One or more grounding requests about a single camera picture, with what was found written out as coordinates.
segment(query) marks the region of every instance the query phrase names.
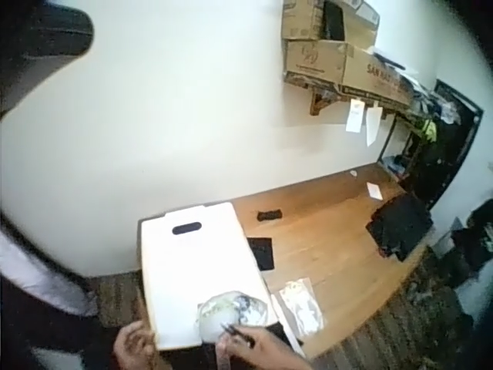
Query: white paper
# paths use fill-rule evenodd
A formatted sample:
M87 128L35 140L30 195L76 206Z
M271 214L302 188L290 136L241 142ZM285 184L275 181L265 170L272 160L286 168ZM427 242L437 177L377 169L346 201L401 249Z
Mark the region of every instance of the white paper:
M363 124L364 102L351 99L349 116L347 116L346 131L349 133L359 133Z
M370 146L377 140L383 109L381 106L367 109L367 145Z
M375 183L367 183L368 193L370 197L378 200L383 200L382 193L380 192L380 187Z

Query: clear plastic bag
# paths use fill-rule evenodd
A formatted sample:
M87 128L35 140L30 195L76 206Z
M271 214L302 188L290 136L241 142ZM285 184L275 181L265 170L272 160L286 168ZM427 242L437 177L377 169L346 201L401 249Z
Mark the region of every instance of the clear plastic bag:
M286 287L279 291L279 295L293 315L299 336L306 337L324 328L324 316L315 299L310 279L289 281Z

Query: right hand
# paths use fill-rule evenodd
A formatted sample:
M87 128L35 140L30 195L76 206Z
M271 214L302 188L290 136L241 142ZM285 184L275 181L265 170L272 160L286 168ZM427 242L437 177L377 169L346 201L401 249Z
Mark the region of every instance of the right hand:
M278 337L265 328L235 327L238 331L249 335L255 341L255 346L248 345L238 337L227 333L217 344L229 356L236 356L263 370L311 370L310 364Z

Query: wooden table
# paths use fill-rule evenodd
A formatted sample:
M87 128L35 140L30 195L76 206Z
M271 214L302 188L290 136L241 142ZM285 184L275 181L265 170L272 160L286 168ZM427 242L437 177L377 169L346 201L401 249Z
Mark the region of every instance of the wooden table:
M325 329L304 338L315 358L353 334L375 314L417 266L419 246L404 262L382 258L365 226L385 201L404 191L377 164L233 201L248 237L272 237L275 270L263 273L274 292L288 281L309 278ZM370 198L367 182L384 201ZM258 210L283 211L281 220L258 222Z

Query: black object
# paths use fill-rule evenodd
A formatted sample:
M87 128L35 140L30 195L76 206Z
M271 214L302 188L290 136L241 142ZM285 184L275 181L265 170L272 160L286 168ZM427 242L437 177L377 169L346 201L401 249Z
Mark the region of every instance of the black object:
M248 237L248 244L261 271L274 269L272 239L270 237Z
M408 193L388 201L371 218L367 230L381 254L395 254L399 261L406 259L433 226L426 206Z
M344 12L333 2L324 3L324 17L322 19L322 39L346 41L344 31Z
M277 220L283 218L282 210L268 210L267 212L260 212L257 214L258 221Z
M104 328L97 316L78 316L61 311L24 292L2 276L0 282L2 334L4 331L11 333L15 336L12 340L23 341L28 348L78 353L83 363L88 365L87 369L112 368L112 346L118 328Z
M41 81L86 52L86 13L46 1L0 2L0 119Z

